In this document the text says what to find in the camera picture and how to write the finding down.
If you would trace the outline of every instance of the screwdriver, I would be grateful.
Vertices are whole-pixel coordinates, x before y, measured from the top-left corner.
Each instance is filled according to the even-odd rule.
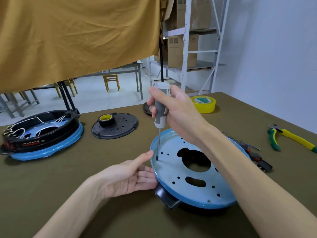
[[[170,84],[168,82],[157,82],[155,83],[155,86],[159,90],[167,94],[168,96],[171,95]],[[161,139],[161,129],[165,127],[166,115],[167,115],[168,109],[164,104],[160,103],[157,100],[155,100],[155,108],[157,110],[157,113],[156,113],[154,124],[158,128],[158,147],[156,150],[156,160],[158,160],[159,159],[159,143]]]

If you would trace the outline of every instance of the tiled floor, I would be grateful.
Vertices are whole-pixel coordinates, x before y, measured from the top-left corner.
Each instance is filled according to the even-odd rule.
[[[106,91],[102,76],[78,78],[75,80],[78,94],[72,96],[75,107],[80,113],[88,113],[111,108],[119,108],[136,104],[143,104],[149,98],[148,89],[150,87],[149,76],[146,76],[144,70],[141,70],[143,100],[140,93],[137,92],[135,73],[118,74],[120,91],[117,89],[116,82],[109,82],[109,92]],[[13,124],[19,120],[41,112],[55,109],[66,109],[62,98],[59,98],[55,88],[34,90],[40,104],[33,104],[23,113],[25,117],[20,117],[14,112],[16,118],[11,119],[6,111],[0,113],[0,126]],[[24,100],[16,94],[16,98],[21,105]],[[28,91],[28,96],[32,100],[32,95]]]

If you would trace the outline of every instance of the yellow cloth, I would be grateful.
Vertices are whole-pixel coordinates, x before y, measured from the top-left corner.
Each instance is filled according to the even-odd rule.
[[[160,0],[0,0],[0,93],[158,53]]]

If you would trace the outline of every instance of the hand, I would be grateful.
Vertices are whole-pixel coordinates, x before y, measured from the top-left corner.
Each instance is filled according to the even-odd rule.
[[[141,154],[135,160],[112,165],[95,174],[101,185],[104,198],[126,195],[137,190],[154,189],[157,185],[152,168],[142,163],[153,156],[153,151]]]
[[[168,108],[166,122],[184,140],[191,144],[197,143],[201,132],[209,124],[195,108],[190,97],[175,85],[171,85],[171,97],[155,87],[149,88],[151,97],[147,101],[150,106],[152,117],[155,118],[155,100],[164,104]]]

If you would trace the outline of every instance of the pliers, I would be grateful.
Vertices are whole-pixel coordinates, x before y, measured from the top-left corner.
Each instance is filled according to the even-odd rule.
[[[291,138],[291,139],[299,142],[300,144],[304,145],[305,147],[307,147],[309,150],[313,151],[314,153],[317,153],[317,147],[315,145],[313,145],[312,143],[308,142],[307,140],[305,140],[297,135],[292,134],[287,129],[279,128],[276,124],[269,125],[268,127],[269,127],[269,130],[267,131],[267,133],[269,134],[269,141],[270,141],[270,144],[274,150],[276,150],[276,151],[281,150],[276,142],[276,139],[275,139],[276,133],[279,132],[283,136]]]

